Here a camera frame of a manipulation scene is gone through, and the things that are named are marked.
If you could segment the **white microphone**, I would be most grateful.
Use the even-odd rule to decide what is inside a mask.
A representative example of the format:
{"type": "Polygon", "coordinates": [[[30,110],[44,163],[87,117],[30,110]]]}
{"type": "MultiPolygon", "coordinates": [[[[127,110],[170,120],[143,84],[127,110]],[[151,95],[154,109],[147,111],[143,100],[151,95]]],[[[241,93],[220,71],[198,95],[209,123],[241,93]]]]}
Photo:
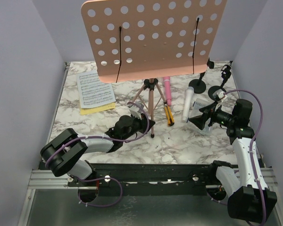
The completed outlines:
{"type": "Polygon", "coordinates": [[[184,100],[184,106],[183,106],[182,121],[184,122],[188,121],[193,95],[194,95],[194,88],[189,86],[185,92],[185,100],[184,100]]]}

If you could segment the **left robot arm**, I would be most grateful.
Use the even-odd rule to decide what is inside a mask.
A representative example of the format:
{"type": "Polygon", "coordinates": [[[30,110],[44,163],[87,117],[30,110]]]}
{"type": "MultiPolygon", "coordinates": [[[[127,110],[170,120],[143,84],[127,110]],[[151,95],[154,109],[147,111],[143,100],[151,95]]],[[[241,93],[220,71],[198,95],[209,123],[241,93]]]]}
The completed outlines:
{"type": "Polygon", "coordinates": [[[79,178],[83,185],[90,186],[95,181],[96,173],[88,161],[80,159],[83,154],[115,152],[123,143],[129,142],[128,138],[138,132],[145,135],[154,125],[153,120],[147,120],[142,114],[140,119],[132,115],[121,116],[114,127],[109,128],[103,135],[88,137],[69,128],[43,147],[40,155],[46,168],[50,169],[54,176],[69,174],[79,178]]]}

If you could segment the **black microphone stand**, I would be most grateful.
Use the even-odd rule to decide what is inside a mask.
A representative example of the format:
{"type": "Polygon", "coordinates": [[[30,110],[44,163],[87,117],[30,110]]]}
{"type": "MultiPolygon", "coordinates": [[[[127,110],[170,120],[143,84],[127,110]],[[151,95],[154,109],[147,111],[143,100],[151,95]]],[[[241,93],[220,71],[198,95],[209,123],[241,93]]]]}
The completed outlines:
{"type": "MultiPolygon", "coordinates": [[[[214,69],[215,63],[210,60],[210,58],[207,61],[207,68],[214,69]]],[[[189,87],[192,87],[194,89],[195,94],[201,94],[206,90],[206,84],[202,80],[206,71],[200,73],[200,77],[198,79],[193,79],[189,82],[189,87]]]]}
{"type": "Polygon", "coordinates": [[[223,92],[226,92],[226,90],[224,89],[224,85],[226,84],[226,82],[228,81],[228,79],[231,77],[231,66],[230,65],[224,65],[223,68],[220,70],[221,71],[221,77],[223,78],[223,81],[221,83],[221,85],[217,86],[212,86],[209,88],[208,90],[208,96],[210,99],[214,100],[213,98],[213,94],[221,89],[223,92]]]}

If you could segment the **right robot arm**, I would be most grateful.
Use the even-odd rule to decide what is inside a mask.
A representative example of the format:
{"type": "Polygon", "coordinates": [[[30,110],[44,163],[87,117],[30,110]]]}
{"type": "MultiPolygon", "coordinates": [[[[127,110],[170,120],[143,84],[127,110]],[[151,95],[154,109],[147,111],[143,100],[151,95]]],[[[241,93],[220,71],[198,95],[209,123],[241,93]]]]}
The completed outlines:
{"type": "Polygon", "coordinates": [[[239,176],[236,176],[232,165],[224,161],[213,161],[207,174],[210,183],[221,183],[224,187],[229,216],[249,223],[265,223],[277,202],[277,195],[269,190],[257,159],[256,142],[253,140],[255,133],[249,126],[252,103],[237,99],[232,113],[222,111],[218,102],[199,111],[202,114],[189,121],[200,130],[214,123],[226,127],[237,158],[239,176]]]}

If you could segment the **pink tripod music stand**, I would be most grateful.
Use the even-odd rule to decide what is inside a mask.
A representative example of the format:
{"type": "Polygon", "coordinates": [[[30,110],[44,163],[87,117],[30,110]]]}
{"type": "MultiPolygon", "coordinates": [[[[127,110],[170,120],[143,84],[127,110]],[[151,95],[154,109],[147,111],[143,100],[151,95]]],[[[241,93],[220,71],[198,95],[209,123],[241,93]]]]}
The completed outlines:
{"type": "Polygon", "coordinates": [[[81,6],[105,83],[202,73],[226,1],[89,0],[81,6]]]}

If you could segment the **white sheet music page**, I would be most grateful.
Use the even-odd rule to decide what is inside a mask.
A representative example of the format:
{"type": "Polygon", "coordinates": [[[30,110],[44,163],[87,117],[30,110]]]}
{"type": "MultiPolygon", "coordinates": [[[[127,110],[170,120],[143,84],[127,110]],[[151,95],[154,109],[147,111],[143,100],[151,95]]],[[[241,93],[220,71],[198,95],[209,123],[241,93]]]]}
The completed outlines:
{"type": "Polygon", "coordinates": [[[101,82],[97,70],[78,73],[76,81],[82,109],[100,107],[116,101],[112,85],[101,82]]]}

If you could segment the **yellow sheet music page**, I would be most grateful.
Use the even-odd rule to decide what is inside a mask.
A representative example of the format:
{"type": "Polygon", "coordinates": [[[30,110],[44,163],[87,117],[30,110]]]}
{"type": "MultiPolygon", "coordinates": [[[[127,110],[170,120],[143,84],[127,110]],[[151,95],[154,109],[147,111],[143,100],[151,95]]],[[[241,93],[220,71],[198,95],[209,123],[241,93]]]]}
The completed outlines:
{"type": "Polygon", "coordinates": [[[92,114],[92,113],[98,113],[98,112],[103,112],[106,110],[110,110],[110,109],[115,109],[116,104],[115,102],[109,103],[109,104],[105,104],[99,107],[94,107],[94,108],[80,108],[80,114],[81,115],[88,115],[88,114],[92,114]]]}

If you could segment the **pink microphone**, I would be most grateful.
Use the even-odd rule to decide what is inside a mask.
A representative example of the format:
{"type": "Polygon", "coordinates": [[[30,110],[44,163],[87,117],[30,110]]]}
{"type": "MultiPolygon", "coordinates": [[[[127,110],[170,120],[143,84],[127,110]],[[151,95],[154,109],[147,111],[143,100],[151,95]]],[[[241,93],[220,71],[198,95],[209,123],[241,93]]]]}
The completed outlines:
{"type": "Polygon", "coordinates": [[[168,106],[172,104],[172,96],[171,96],[171,86],[170,86],[170,77],[165,76],[163,77],[165,94],[166,94],[166,102],[168,106]]]}

